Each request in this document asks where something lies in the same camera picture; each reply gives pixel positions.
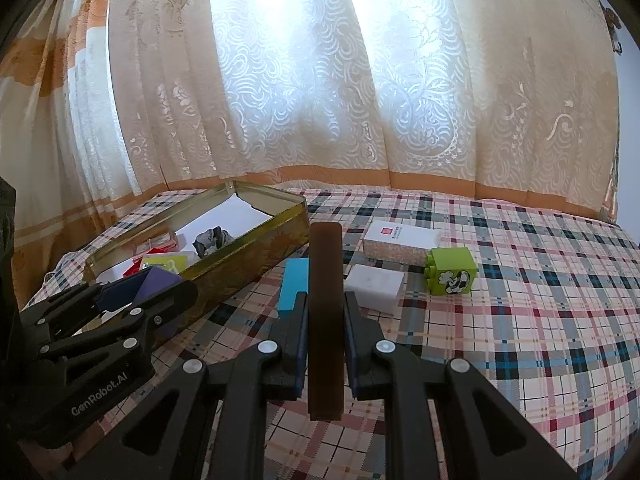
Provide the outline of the gold metal tin tray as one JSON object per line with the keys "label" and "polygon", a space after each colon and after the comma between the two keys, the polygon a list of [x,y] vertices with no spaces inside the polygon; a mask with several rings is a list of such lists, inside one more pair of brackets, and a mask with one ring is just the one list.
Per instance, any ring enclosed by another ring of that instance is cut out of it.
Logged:
{"label": "gold metal tin tray", "polygon": [[156,336],[159,347],[308,242],[304,196],[231,181],[127,228],[85,263],[86,282],[114,282],[137,262],[177,271],[198,288],[195,304]]}

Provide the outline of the wall hook ornament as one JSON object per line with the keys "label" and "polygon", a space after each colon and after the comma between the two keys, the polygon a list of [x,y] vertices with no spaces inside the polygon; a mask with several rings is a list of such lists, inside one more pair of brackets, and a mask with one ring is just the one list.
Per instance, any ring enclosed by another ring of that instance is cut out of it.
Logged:
{"label": "wall hook ornament", "polygon": [[618,38],[617,32],[622,29],[622,22],[620,21],[620,17],[615,13],[615,11],[611,8],[606,8],[605,6],[602,8],[602,12],[605,18],[606,26],[608,26],[608,34],[610,35],[611,44],[613,51],[622,55],[624,50],[622,43],[620,42],[620,38]]}

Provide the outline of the lime green toy cube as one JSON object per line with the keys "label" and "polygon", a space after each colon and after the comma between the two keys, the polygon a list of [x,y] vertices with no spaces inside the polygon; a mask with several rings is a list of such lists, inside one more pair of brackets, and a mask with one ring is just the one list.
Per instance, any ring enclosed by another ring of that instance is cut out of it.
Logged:
{"label": "lime green toy cube", "polygon": [[431,295],[462,295],[471,291],[477,266],[468,248],[433,248],[425,262],[426,288]]}

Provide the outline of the red toy brick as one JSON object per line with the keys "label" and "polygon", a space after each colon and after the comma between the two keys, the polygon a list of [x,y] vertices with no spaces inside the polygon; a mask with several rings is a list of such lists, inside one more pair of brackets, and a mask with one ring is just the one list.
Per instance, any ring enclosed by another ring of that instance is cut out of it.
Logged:
{"label": "red toy brick", "polygon": [[128,278],[128,276],[143,269],[150,268],[151,266],[158,266],[170,273],[179,274],[183,270],[186,270],[189,262],[189,255],[184,254],[183,252],[166,252],[166,250],[163,249],[153,248],[149,252],[134,258],[131,266],[122,274],[122,276],[124,278]]}

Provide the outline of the brown wooden block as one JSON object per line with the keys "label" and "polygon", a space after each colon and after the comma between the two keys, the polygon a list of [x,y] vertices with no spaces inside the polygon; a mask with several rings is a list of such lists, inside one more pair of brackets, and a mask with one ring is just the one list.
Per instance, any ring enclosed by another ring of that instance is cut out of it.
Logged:
{"label": "brown wooden block", "polygon": [[342,227],[314,222],[309,230],[308,413],[332,422],[344,411]]}

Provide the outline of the green floss pick box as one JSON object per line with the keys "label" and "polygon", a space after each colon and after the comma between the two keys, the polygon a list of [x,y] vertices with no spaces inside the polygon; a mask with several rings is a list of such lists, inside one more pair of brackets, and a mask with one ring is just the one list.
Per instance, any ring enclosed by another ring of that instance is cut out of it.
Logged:
{"label": "green floss pick box", "polygon": [[163,270],[180,274],[198,262],[195,252],[165,252],[164,254],[147,254],[141,259],[140,269],[158,266]]}

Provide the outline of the white power adapter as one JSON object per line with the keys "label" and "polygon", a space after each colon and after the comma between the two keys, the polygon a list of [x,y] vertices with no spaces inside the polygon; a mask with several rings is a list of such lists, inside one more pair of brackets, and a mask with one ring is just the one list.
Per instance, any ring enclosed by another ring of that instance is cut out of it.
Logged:
{"label": "white power adapter", "polygon": [[346,292],[353,292],[360,307],[391,314],[398,306],[405,274],[376,266],[356,264],[345,280]]}

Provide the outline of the purple block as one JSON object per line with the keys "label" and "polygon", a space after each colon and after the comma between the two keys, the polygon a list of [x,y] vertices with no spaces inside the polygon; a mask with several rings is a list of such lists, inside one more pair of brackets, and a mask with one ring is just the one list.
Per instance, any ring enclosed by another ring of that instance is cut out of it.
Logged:
{"label": "purple block", "polygon": [[127,304],[140,304],[167,287],[182,281],[178,274],[160,266],[149,266],[126,278],[104,285],[96,306],[100,311],[115,312]]}

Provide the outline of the white paper tray liner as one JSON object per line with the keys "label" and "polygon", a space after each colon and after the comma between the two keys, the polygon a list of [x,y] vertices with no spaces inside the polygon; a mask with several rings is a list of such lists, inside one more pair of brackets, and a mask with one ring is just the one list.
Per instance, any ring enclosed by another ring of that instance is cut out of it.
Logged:
{"label": "white paper tray liner", "polygon": [[86,264],[86,280],[145,278],[148,286],[173,285],[181,273],[271,219],[239,192],[201,193],[99,249]]}

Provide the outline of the white and cork box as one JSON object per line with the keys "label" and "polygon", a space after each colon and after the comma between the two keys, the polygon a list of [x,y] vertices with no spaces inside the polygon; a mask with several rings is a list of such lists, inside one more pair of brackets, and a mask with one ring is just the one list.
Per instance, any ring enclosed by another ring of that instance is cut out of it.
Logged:
{"label": "white and cork box", "polygon": [[428,255],[439,242],[440,233],[435,229],[373,220],[364,234],[362,247],[370,259],[425,266]]}

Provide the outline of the cream lace curtain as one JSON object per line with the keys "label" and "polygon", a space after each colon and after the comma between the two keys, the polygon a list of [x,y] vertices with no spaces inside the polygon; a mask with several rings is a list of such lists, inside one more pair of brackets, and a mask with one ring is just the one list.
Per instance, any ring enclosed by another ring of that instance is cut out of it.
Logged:
{"label": "cream lace curtain", "polygon": [[27,0],[1,26],[20,304],[148,197],[237,178],[615,214],[599,0]]}

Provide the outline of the plaid checkered tablecloth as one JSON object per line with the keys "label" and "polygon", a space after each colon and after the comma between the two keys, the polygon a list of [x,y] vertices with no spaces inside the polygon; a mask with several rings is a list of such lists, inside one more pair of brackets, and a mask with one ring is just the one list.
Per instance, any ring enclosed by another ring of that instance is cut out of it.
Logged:
{"label": "plaid checkered tablecloth", "polygon": [[[194,195],[158,194],[85,247],[98,248]],[[579,479],[605,479],[639,430],[639,246],[618,226],[468,198],[378,190],[296,190],[309,219],[340,222],[344,272],[370,264],[405,273],[391,315],[369,312],[417,356],[462,356],[526,416]],[[433,297],[415,266],[368,260],[372,220],[432,228],[472,252],[469,295]],[[215,363],[266,338],[283,264],[155,352],[156,377],[106,415],[111,429],[186,359]],[[384,479],[382,403],[352,400],[341,422],[311,422],[303,399],[269,405],[265,479]]]}

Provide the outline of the pink framed card box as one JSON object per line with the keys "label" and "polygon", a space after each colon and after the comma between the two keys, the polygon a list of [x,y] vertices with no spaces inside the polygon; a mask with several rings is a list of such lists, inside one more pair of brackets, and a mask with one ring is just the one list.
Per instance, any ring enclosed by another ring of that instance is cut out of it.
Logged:
{"label": "pink framed card box", "polygon": [[134,250],[134,258],[139,259],[147,254],[164,254],[174,252],[179,248],[178,238],[174,232],[168,231],[151,237],[137,244]]}

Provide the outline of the teal toy brick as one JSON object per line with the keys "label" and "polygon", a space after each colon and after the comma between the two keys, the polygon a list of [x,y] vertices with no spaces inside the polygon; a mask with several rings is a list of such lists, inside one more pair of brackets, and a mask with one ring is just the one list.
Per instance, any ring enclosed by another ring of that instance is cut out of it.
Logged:
{"label": "teal toy brick", "polygon": [[285,263],[277,305],[279,318],[288,318],[293,313],[299,292],[308,292],[308,259],[289,258]]}

